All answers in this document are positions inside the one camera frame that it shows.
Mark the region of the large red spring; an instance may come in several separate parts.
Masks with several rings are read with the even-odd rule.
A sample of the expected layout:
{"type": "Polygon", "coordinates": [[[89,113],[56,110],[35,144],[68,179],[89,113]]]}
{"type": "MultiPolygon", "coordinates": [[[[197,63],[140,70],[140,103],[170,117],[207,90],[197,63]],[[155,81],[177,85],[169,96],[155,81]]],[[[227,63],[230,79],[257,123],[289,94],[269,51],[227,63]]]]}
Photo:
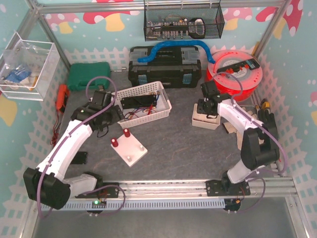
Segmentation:
{"type": "Polygon", "coordinates": [[[125,129],[123,130],[123,133],[124,133],[124,136],[125,136],[126,138],[128,138],[128,137],[131,136],[130,130],[129,130],[128,128],[125,128],[125,129]]]}
{"type": "Polygon", "coordinates": [[[111,145],[112,145],[112,147],[114,147],[114,148],[118,146],[118,141],[117,141],[116,138],[112,138],[112,139],[111,139],[111,145]]]}

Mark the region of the white peg base plate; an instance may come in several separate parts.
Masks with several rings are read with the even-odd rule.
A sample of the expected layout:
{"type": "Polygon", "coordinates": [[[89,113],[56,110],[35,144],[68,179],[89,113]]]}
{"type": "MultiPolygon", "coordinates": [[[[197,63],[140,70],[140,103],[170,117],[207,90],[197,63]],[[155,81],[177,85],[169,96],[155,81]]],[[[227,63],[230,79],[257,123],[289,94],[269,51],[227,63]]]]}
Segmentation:
{"type": "Polygon", "coordinates": [[[147,148],[133,134],[128,138],[123,134],[116,139],[118,146],[114,148],[110,145],[129,167],[132,167],[148,152],[147,148]]]}

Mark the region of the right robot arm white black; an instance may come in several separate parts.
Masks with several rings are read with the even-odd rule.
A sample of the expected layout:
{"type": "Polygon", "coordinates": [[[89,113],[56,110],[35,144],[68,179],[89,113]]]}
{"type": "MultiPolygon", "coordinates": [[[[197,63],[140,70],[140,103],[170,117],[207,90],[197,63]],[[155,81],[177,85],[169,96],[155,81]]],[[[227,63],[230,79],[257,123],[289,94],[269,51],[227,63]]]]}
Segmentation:
{"type": "Polygon", "coordinates": [[[221,94],[214,80],[201,84],[203,99],[198,101],[198,113],[209,116],[220,116],[231,123],[242,134],[240,161],[230,168],[226,175],[232,184],[248,180],[252,174],[259,174],[266,166],[283,159],[285,172],[288,166],[288,156],[278,142],[278,134],[274,114],[265,114],[266,119],[260,121],[249,115],[235,101],[235,97],[242,95],[243,85],[234,75],[222,72],[220,74],[232,77],[240,86],[237,94],[221,94]]]}

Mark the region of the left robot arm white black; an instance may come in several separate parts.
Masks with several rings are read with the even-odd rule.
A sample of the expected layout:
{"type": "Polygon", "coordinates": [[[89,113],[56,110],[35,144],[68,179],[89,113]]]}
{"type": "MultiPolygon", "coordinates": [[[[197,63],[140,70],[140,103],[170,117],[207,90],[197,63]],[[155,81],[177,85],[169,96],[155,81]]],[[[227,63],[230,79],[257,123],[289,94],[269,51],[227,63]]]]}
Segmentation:
{"type": "Polygon", "coordinates": [[[103,185],[102,178],[94,173],[84,173],[78,177],[65,179],[65,173],[79,151],[82,144],[95,129],[101,126],[94,119],[104,114],[114,106],[117,98],[115,91],[110,95],[107,106],[103,103],[88,103],[94,107],[84,120],[72,120],[56,146],[36,168],[27,168],[23,173],[23,180],[28,197],[36,202],[38,217],[45,218],[41,205],[50,209],[59,210],[65,206],[72,197],[81,194],[92,194],[98,191],[114,188],[121,192],[124,190],[116,184],[103,185]]]}

